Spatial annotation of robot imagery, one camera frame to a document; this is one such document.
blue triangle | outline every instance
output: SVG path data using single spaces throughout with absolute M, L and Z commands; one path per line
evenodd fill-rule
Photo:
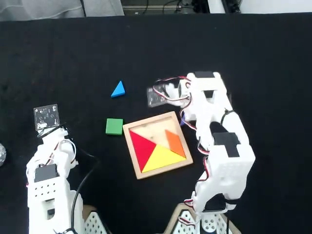
M 118 97 L 125 94 L 125 89 L 123 88 L 122 82 L 119 81 L 117 87 L 113 91 L 111 98 Z

black table surface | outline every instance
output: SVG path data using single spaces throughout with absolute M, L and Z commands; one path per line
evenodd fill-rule
M 183 127 L 194 163 L 137 180 L 124 136 L 105 134 L 106 118 L 125 123 L 178 109 L 148 108 L 158 78 L 218 71 L 249 135 L 256 161 L 230 214 L 244 234 L 307 228 L 311 207 L 312 14 L 189 15 L 0 23 L 0 229 L 28 233 L 25 167 L 40 140 L 33 108 L 57 103 L 77 145 L 101 161 L 81 193 L 113 233 L 163 232 L 175 206 L 203 172 L 195 135 Z M 122 80 L 126 95 L 111 99 Z M 92 166 L 80 165 L 71 188 Z

green square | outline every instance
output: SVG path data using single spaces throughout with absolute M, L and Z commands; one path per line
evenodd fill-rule
M 121 135 L 122 124 L 123 124 L 123 119 L 121 118 L 108 118 L 106 120 L 106 134 Z

metal part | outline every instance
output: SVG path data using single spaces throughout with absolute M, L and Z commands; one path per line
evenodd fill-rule
M 2 144 L 0 144 L 0 166 L 3 165 L 5 158 L 6 158 L 5 147 Z

wooden frame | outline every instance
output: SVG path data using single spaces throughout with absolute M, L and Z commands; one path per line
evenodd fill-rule
M 158 123 L 158 128 L 159 128 L 159 125 L 161 125 L 160 122 L 164 121 L 164 122 L 168 123 L 168 120 L 171 120 L 173 122 L 173 124 L 171 124 L 170 127 L 174 128 L 175 129 L 175 133 L 180 137 L 180 141 L 181 141 L 181 144 L 182 144 L 182 147 L 183 147 L 183 150 L 184 150 L 184 154 L 186 156 L 186 160 L 178 162 L 178 163 L 174 163 L 174 164 L 171 164 L 171 165 L 168 165 L 168 166 L 165 166 L 165 167 L 157 168 L 157 169 L 152 170 L 152 171 L 148 171 L 148 172 L 142 173 L 141 170 L 140 170 L 138 161 L 137 161 L 137 156 L 136 156 L 133 144 L 132 144 L 132 140 L 131 140 L 131 137 L 130 137 L 129 130 L 132 129 L 132 128 L 140 127 L 140 126 L 145 127 L 148 124 L 152 124 L 152 123 Z M 159 116 L 154 116 L 154 117 L 151 117 L 151 118 L 146 118 L 146 119 L 143 119 L 143 120 L 139 120 L 139 121 L 136 121 L 136 122 L 133 122 L 133 123 L 125 124 L 125 125 L 123 125 L 123 131 L 124 131 L 124 134 L 125 134 L 125 137 L 126 137 L 126 141 L 127 141 L 127 144 L 128 144 L 128 148 L 129 148 L 132 164 L 133 164 L 133 167 L 134 167 L 137 179 L 142 179 L 142 178 L 146 178 L 146 177 L 149 177 L 149 176 L 154 176 L 154 175 L 157 175 L 157 174 L 160 174 L 160 173 L 163 173 L 163 172 L 167 172 L 167 171 L 170 171 L 170 170 L 173 170 L 173 169 L 176 169 L 176 168 L 179 168 L 179 167 L 183 167 L 183 166 L 186 166 L 186 165 L 189 165 L 189 164 L 193 163 L 193 159 L 192 159 L 191 153 L 190 153 L 189 148 L 188 148 L 188 146 L 186 144 L 184 135 L 182 133 L 181 127 L 179 125 L 179 122 L 177 120 L 177 117 L 176 117 L 176 114 L 175 114 L 174 111 L 168 112 L 168 113 L 165 113 L 165 114 L 162 114 L 162 115 L 159 115 Z

